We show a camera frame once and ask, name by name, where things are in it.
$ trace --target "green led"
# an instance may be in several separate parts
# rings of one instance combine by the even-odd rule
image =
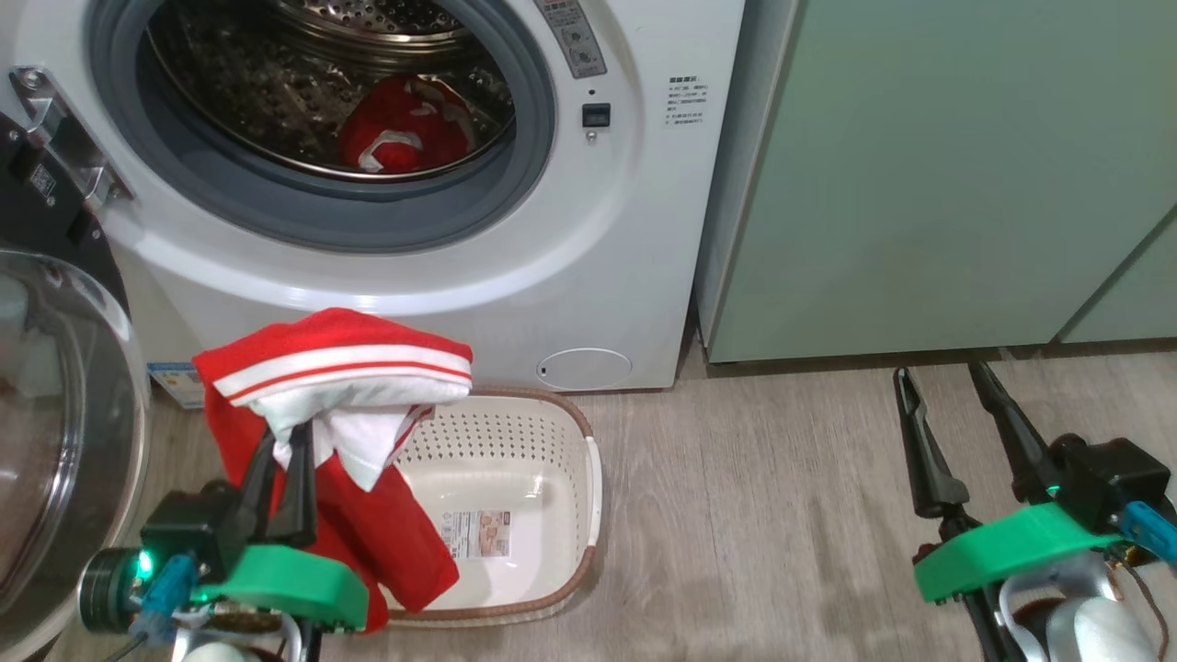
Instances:
[[[139,570],[138,575],[140,577],[151,577],[151,574],[155,571],[155,561],[146,551],[139,552]]]

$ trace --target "metal hinge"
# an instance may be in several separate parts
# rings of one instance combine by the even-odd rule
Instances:
[[[28,115],[22,123],[28,141],[61,165],[91,213],[111,198],[133,198],[109,159],[71,111],[49,72],[41,67],[13,67],[8,81]]]

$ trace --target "white laundry basket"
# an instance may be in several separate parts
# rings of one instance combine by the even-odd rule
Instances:
[[[397,466],[451,545],[459,580],[419,614],[385,591],[390,625],[533,621],[576,595],[600,530],[601,471],[588,422],[571,402],[478,391],[438,406]]]

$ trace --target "front-loading washing machine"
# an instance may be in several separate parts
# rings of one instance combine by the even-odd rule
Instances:
[[[480,383],[659,388],[742,14],[742,0],[11,0],[0,111],[61,165],[26,186],[47,207],[77,188],[99,219],[154,365],[344,306],[468,343]],[[470,150],[395,173],[346,165],[341,128],[404,75],[461,100]]]

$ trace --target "sticker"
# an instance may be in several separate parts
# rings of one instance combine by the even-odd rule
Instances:
[[[673,75],[666,87],[664,126],[703,124],[707,112],[707,85],[697,75]]]
[[[592,26],[580,8],[580,0],[536,0],[536,6],[560,42],[572,78],[588,78],[609,71]]]
[[[45,170],[45,166],[36,164],[36,168],[33,170],[33,176],[28,178],[28,183],[33,185],[33,188],[41,194],[42,198],[48,199],[53,194],[53,188],[56,187],[58,180],[53,179],[49,171]]]
[[[510,510],[461,510],[441,515],[441,539],[451,558],[510,558]]]
[[[147,373],[184,409],[205,406],[205,384],[191,363],[148,363]]]

